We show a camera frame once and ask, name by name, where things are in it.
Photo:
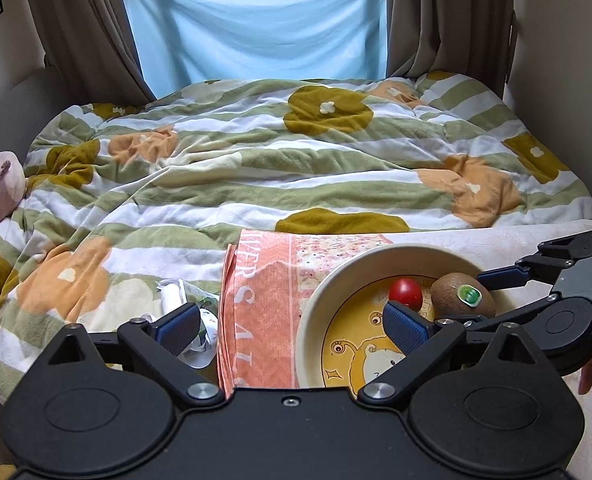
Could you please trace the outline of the grey bed headboard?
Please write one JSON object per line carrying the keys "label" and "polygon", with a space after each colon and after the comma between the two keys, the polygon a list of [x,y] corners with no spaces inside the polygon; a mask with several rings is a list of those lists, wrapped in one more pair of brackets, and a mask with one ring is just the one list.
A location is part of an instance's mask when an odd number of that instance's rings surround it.
{"label": "grey bed headboard", "polygon": [[0,98],[0,152],[24,162],[36,136],[73,103],[55,67],[37,70]]}

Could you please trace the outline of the brown curtain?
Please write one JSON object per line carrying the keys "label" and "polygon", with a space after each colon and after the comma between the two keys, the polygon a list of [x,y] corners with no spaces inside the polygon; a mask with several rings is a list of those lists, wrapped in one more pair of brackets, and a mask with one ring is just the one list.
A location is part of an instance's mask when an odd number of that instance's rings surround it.
{"label": "brown curtain", "polygon": [[386,75],[473,77],[501,96],[514,0],[386,0]]}
{"label": "brown curtain", "polygon": [[28,0],[46,61],[77,103],[141,106],[146,84],[123,0]]}

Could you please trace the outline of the cream cartoon duck bowl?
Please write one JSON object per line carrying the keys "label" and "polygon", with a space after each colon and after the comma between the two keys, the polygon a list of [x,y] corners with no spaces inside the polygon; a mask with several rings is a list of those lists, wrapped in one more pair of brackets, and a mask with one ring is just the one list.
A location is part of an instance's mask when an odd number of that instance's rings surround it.
{"label": "cream cartoon duck bowl", "polygon": [[384,332],[384,307],[399,278],[421,287],[419,314],[431,321],[431,284],[452,272],[474,276],[481,270],[477,260],[453,250],[409,244],[377,247],[339,266],[302,312],[295,347],[298,386],[356,392],[404,358]]}

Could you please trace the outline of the green striped floral duvet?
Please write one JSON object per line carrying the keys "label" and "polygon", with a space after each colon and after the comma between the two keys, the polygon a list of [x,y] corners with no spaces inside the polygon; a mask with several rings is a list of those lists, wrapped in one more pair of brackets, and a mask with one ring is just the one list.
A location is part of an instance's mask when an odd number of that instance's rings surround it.
{"label": "green striped floral duvet", "polygon": [[588,188],[471,77],[214,80],[73,105],[32,141],[0,222],[0,398],[68,323],[221,288],[245,230],[407,233],[592,220]]}

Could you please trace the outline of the light blue window cloth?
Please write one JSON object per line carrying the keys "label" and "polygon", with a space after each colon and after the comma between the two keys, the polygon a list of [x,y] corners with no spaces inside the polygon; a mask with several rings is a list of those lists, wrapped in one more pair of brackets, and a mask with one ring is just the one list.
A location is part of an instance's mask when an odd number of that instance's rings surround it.
{"label": "light blue window cloth", "polygon": [[381,79],[385,0],[123,0],[149,89],[215,79]]}

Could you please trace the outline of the right brown curtain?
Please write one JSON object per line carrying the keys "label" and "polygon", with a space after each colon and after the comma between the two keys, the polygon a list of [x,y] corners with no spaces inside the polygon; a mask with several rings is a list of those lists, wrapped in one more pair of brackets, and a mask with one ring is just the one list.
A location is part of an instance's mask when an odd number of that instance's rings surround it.
{"label": "right brown curtain", "polygon": [[501,96],[514,0],[386,0],[386,75],[473,77]]}

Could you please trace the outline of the brown kiwi with sticker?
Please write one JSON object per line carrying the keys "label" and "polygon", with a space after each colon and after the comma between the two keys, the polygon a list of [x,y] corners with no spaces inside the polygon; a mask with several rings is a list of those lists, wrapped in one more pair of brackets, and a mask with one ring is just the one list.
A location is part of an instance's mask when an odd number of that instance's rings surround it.
{"label": "brown kiwi with sticker", "polygon": [[482,315],[493,318],[496,303],[490,292],[471,276],[449,273],[430,287],[430,300],[436,318],[453,315]]}

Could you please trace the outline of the pink printed cloth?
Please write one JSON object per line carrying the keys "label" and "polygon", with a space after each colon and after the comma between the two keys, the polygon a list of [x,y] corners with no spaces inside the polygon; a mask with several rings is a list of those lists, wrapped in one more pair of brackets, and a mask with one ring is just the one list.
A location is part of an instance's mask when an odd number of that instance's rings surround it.
{"label": "pink printed cloth", "polygon": [[226,396],[236,388],[296,388],[296,334],[313,292],[342,264],[389,243],[381,234],[241,232],[226,249],[218,313]]}

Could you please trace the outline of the red cherry tomato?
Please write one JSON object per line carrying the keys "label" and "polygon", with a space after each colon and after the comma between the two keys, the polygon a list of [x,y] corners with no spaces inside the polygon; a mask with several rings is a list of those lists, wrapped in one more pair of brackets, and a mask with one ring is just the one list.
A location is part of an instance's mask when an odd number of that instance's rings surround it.
{"label": "red cherry tomato", "polygon": [[423,289],[413,278],[398,278],[394,281],[389,288],[388,298],[415,312],[421,310],[424,304]]}

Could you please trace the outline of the left brown curtain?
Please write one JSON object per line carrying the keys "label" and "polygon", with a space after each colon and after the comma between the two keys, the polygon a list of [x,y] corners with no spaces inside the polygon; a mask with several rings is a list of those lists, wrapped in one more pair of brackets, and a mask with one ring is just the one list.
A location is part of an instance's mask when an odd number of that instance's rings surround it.
{"label": "left brown curtain", "polygon": [[77,103],[141,106],[146,84],[123,0],[28,0],[46,61]]}

